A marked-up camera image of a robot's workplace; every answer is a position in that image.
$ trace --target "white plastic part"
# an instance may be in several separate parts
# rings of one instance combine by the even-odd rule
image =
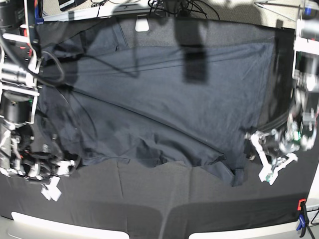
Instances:
[[[298,161],[298,157],[294,153],[288,153],[286,155],[286,157],[288,157],[288,159],[285,160],[283,163],[279,164],[278,166],[276,166],[274,170],[272,170],[272,165],[268,162],[266,154],[263,150],[263,147],[259,143],[259,139],[260,139],[261,135],[262,135],[262,133],[257,131],[253,135],[251,135],[251,137],[250,137],[250,141],[253,144],[253,146],[255,147],[255,149],[260,157],[260,160],[263,164],[263,168],[260,171],[258,176],[259,176],[260,181],[264,182],[267,180],[270,185],[273,185],[273,183],[275,182],[275,180],[278,177],[278,172],[281,169],[285,168],[292,161]]]
[[[264,182],[267,178],[267,175],[269,173],[271,173],[271,164],[268,163],[268,160],[267,160],[267,157],[265,155],[265,152],[263,150],[263,147],[260,145],[259,143],[259,136],[260,136],[260,132],[255,132],[251,137],[250,137],[250,141],[251,143],[253,144],[253,146],[255,147],[259,157],[260,157],[260,160],[263,164],[263,169],[260,171],[259,173],[259,178],[260,178],[260,181]]]
[[[43,196],[47,199],[47,200],[54,200],[54,201],[58,201],[60,196],[61,196],[61,191],[57,188],[57,185],[60,181],[59,177],[52,177],[50,179],[50,184],[45,185],[45,187],[43,187],[41,189],[41,193],[43,194]]]
[[[150,29],[149,22],[146,16],[138,16],[135,24],[135,31],[145,32]]]

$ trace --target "wire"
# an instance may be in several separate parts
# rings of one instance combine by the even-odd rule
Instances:
[[[99,6],[99,10],[98,10],[98,14],[96,15],[96,17],[99,17],[99,14],[100,14],[100,8],[101,6],[104,6],[104,4],[108,1],[108,0],[103,0],[103,1],[91,1],[91,7],[96,7],[96,6]]]
[[[149,5],[149,7],[151,8],[151,10],[152,10],[152,9],[161,10],[161,11],[167,12],[167,13],[172,14],[172,15],[177,15],[177,14],[178,14],[178,11],[177,11],[177,12],[171,12],[171,11],[168,11],[168,10],[164,9],[163,6],[162,6],[161,8],[158,8],[158,6],[159,6],[159,0],[157,0],[157,2],[158,2],[158,3],[157,3],[157,6],[154,7],[154,6],[153,6],[153,5],[154,5],[154,2],[155,2],[155,0],[149,0],[149,1],[148,1],[148,5]]]
[[[314,234],[313,234],[313,231],[311,231],[311,229],[310,229],[310,227],[309,227],[308,224],[306,224],[306,227],[307,227],[307,229],[308,229],[308,232],[310,233],[311,238],[312,238],[312,239],[316,239],[315,236],[314,236]]]
[[[3,38],[2,32],[0,33],[0,44],[2,45],[4,52],[9,56],[10,60],[12,60],[16,65],[20,66],[23,70],[25,70],[27,73],[29,73],[31,76],[33,76],[34,78],[36,78],[39,82],[48,85],[48,86],[52,86],[52,87],[56,87],[59,86],[61,84],[64,83],[65,79],[64,79],[64,71],[62,69],[61,63],[59,62],[59,60],[51,53],[44,51],[46,54],[48,54],[50,57],[52,57],[52,59],[54,60],[54,62],[57,64],[58,69],[60,71],[60,77],[57,80],[53,80],[51,78],[48,77],[42,77],[37,73],[34,73],[33,71],[31,71],[25,64],[24,62],[20,59],[20,57],[18,57],[16,55],[16,53],[12,50],[12,48],[9,46],[9,44],[7,43],[7,41]]]
[[[316,217],[318,216],[319,210],[317,211],[316,215],[313,217],[313,219],[311,220],[311,224],[312,225],[319,225],[319,223],[313,223],[314,219],[316,219]]]
[[[218,12],[211,5],[209,5],[208,3],[204,2],[203,0],[192,0],[192,1],[199,1],[199,2],[201,2],[203,4],[205,4],[206,6],[208,6],[210,9],[212,9],[216,13],[216,15],[218,17],[218,20],[220,20],[220,16],[219,16]]]

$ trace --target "red clamp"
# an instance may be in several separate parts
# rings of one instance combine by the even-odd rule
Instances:
[[[298,208],[297,208],[297,210],[298,210],[298,211],[301,211],[301,203],[302,203],[302,202],[305,202],[305,201],[306,201],[306,199],[305,199],[305,198],[304,198],[304,199],[300,199],[300,200],[299,200]]]

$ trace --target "blue clamp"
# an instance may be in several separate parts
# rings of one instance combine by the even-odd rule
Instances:
[[[299,231],[301,228],[305,228],[306,227],[306,221],[305,221],[305,218],[302,214],[299,215],[299,225],[297,227],[297,231]]]

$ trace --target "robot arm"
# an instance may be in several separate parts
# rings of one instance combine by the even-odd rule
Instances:
[[[39,75],[41,48],[35,29],[37,0],[0,0],[0,172],[22,177],[45,188],[53,177],[68,176],[75,167],[55,138],[54,152],[32,152],[38,82],[57,86],[64,81]]]
[[[278,172],[298,158],[293,152],[313,148],[319,114],[319,0],[305,1],[299,10],[294,42],[293,104],[283,124],[248,133],[263,169],[261,181],[271,185]]]

